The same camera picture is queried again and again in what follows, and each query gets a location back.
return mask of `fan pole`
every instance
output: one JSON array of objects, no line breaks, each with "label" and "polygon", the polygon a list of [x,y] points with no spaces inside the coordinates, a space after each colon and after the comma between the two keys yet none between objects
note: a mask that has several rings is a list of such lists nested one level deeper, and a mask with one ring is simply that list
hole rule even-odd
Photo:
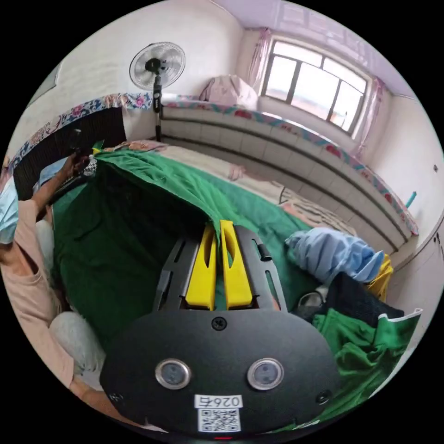
[{"label": "fan pole", "polygon": [[160,80],[160,75],[157,74],[154,80],[153,87],[153,109],[156,113],[156,140],[157,142],[162,141],[162,131],[160,128],[160,111],[161,111],[161,100],[162,100],[162,85]]}]

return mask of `window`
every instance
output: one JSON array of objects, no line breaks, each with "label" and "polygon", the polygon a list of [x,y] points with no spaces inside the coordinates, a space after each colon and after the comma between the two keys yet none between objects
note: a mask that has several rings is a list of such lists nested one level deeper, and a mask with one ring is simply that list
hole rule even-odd
[{"label": "window", "polygon": [[325,55],[275,41],[262,95],[281,100],[352,133],[367,81]]}]

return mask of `yellow bag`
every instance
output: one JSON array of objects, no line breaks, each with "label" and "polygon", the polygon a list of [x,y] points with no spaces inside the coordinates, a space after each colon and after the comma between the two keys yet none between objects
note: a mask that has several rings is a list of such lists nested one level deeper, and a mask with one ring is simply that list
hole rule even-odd
[{"label": "yellow bag", "polygon": [[385,302],[387,286],[391,275],[393,274],[392,262],[388,254],[384,255],[384,261],[381,265],[378,275],[374,280],[367,284],[367,289],[375,295],[380,301]]}]

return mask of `blue face mask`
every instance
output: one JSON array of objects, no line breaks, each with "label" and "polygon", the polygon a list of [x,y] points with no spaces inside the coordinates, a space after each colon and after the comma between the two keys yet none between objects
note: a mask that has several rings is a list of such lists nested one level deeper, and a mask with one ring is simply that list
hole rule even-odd
[{"label": "blue face mask", "polygon": [[14,239],[19,221],[19,197],[11,176],[0,191],[0,244],[8,245]]}]

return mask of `window pane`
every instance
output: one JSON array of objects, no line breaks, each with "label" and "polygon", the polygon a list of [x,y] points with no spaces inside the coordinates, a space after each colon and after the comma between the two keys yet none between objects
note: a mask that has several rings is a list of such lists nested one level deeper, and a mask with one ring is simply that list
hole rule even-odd
[{"label": "window pane", "polygon": [[341,82],[330,121],[348,131],[358,110],[361,97],[362,94],[359,91],[348,83]]},{"label": "window pane", "polygon": [[321,66],[322,55],[309,49],[301,48],[300,46],[290,45],[288,43],[276,42],[274,45],[275,54],[281,56],[298,59],[302,62],[307,62],[317,67]]},{"label": "window pane", "polygon": [[339,79],[303,63],[291,104],[321,119],[326,119],[333,103]]},{"label": "window pane", "polygon": [[324,61],[324,70],[338,76],[342,80],[345,80],[351,86],[354,86],[358,91],[364,93],[367,82],[345,66],[340,65],[332,59],[326,58]]},{"label": "window pane", "polygon": [[275,57],[268,79],[265,95],[286,100],[290,89],[296,62],[281,57]]}]

